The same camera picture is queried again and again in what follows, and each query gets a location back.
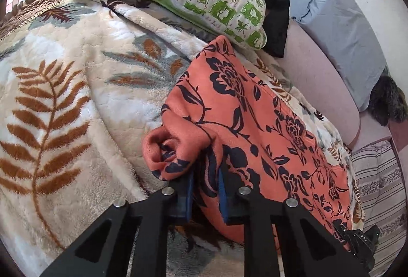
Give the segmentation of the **orange floral garment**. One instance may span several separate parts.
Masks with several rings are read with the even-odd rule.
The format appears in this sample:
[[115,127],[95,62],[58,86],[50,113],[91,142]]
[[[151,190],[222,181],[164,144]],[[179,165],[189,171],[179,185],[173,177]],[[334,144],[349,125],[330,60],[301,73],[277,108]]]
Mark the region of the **orange floral garment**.
[[169,181],[197,172],[196,199],[211,225],[242,243],[244,230],[221,215],[219,167],[264,198],[294,198],[328,231],[351,226],[348,175],[331,164],[304,121],[236,57],[224,36],[191,62],[168,95],[162,124],[143,142],[152,174]]

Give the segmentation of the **grey striped cloth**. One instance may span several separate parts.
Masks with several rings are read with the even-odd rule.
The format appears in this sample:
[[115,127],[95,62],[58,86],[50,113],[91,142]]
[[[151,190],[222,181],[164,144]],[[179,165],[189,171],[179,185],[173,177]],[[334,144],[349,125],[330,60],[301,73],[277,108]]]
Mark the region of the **grey striped cloth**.
[[382,276],[396,259],[407,237],[407,197],[402,171],[388,140],[352,152],[356,182],[366,214],[363,231],[380,230],[371,276]]

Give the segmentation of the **dark fuzzy cloth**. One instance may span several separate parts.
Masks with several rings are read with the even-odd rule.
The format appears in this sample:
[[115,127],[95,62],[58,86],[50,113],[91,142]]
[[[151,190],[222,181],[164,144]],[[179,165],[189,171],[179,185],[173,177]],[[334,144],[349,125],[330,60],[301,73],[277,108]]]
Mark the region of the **dark fuzzy cloth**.
[[382,126],[389,121],[401,123],[407,120],[407,102],[395,81],[382,75],[371,91],[368,113]]

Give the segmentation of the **pink bed sheet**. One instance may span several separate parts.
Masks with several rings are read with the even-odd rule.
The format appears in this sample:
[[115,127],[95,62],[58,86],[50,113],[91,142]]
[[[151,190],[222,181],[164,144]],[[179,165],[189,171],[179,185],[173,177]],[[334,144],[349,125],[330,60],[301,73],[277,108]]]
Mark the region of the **pink bed sheet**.
[[359,112],[334,66],[293,20],[287,32],[284,57],[277,60],[289,80],[340,132],[345,144],[359,149],[391,137],[398,152],[407,151],[407,122],[383,127],[367,112]]

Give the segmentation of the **grey blue pillow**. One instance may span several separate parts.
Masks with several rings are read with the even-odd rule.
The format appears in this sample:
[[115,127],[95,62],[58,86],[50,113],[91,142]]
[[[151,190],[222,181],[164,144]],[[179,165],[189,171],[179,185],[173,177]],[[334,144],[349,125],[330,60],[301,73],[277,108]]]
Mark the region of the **grey blue pillow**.
[[335,67],[359,111],[387,67],[380,43],[355,0],[310,0],[294,20]]

